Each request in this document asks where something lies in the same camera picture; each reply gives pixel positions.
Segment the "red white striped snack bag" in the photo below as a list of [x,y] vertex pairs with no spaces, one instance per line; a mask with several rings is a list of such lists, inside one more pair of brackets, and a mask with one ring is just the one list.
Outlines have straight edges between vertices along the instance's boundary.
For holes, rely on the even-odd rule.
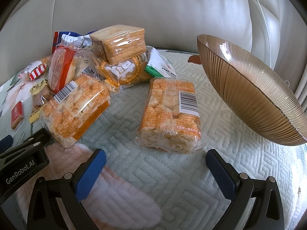
[[41,77],[47,71],[47,64],[50,56],[40,60],[33,61],[18,75],[21,80],[34,81]]

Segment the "orange rice cake pack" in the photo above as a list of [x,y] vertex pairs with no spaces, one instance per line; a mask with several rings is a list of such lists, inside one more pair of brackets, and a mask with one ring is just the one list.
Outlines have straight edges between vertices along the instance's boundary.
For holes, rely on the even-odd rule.
[[111,104],[109,89],[86,74],[77,76],[43,106],[41,120],[56,141],[71,147]]
[[194,84],[175,78],[150,81],[136,140],[142,147],[192,154],[201,149],[201,122]]

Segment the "red bun packet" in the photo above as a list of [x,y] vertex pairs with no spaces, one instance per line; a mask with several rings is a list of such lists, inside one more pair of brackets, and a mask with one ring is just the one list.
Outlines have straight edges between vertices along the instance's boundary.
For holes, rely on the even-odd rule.
[[58,93],[65,85],[74,79],[76,50],[69,47],[59,47],[50,58],[48,84],[53,93]]

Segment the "amber ribbed glass bowl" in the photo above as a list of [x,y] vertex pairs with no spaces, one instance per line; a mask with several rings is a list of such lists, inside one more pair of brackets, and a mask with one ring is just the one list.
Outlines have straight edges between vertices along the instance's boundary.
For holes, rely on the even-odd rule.
[[277,144],[306,143],[306,114],[276,72],[245,49],[212,35],[198,35],[197,47],[213,88],[248,127]]

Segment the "blue white chip bag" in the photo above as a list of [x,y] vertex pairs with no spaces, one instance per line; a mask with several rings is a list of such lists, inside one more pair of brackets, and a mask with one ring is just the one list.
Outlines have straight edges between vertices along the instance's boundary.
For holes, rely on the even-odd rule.
[[77,49],[91,46],[92,40],[89,36],[91,33],[93,33],[93,31],[87,33],[86,35],[80,35],[71,31],[55,31],[51,53],[54,53],[55,50],[61,45]]

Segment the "toast cracker pack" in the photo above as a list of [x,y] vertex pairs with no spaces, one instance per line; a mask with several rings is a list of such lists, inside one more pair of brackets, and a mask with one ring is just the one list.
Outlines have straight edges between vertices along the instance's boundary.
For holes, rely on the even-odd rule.
[[146,52],[144,28],[117,24],[89,36],[97,55],[112,65]]

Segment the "white green snack packet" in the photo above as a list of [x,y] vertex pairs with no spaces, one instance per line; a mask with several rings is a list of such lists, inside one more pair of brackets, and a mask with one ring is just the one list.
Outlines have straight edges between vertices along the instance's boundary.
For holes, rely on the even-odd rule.
[[146,57],[148,63],[145,71],[152,77],[177,78],[176,71],[171,62],[166,59],[157,49],[146,46]]

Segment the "small red snack packet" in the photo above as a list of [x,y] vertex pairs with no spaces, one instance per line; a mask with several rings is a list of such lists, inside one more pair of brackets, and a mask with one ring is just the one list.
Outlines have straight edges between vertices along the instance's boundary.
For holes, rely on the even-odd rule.
[[11,129],[16,130],[22,125],[24,121],[23,102],[18,101],[14,108],[11,110]]

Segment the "yellow label snack packet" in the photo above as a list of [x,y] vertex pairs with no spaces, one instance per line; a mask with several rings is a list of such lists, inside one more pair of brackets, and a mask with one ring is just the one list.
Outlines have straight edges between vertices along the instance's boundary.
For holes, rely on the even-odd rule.
[[42,80],[30,89],[32,95],[32,113],[29,116],[30,124],[40,118],[40,113],[44,105],[54,97],[54,92],[50,89],[48,80]]

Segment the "round biscuit bag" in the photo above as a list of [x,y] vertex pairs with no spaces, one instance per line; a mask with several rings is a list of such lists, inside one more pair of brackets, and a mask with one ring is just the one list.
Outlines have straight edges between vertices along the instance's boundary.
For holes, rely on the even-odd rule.
[[152,79],[152,76],[145,71],[148,63],[145,53],[115,65],[109,64],[96,55],[93,55],[92,59],[96,71],[111,92],[120,92],[123,89]]

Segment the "beige leather headboard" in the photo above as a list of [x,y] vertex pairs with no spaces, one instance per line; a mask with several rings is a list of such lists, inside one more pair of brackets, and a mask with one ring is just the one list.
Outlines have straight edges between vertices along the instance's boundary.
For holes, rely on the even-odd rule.
[[198,34],[233,42],[300,94],[306,23],[290,0],[21,0],[1,29],[1,82],[49,55],[56,31],[140,26],[156,48],[196,52]]

